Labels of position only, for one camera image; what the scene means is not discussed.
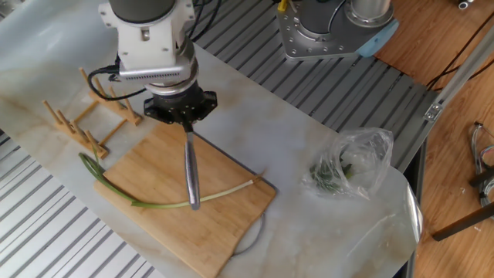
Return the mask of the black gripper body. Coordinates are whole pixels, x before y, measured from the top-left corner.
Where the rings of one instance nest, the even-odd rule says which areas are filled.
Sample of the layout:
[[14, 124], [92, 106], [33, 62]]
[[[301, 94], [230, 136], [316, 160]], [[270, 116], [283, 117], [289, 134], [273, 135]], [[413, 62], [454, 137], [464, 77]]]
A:
[[172, 96], [156, 93], [144, 101], [144, 113], [166, 124], [192, 124], [203, 120], [218, 106], [217, 93], [204, 91], [198, 83]]

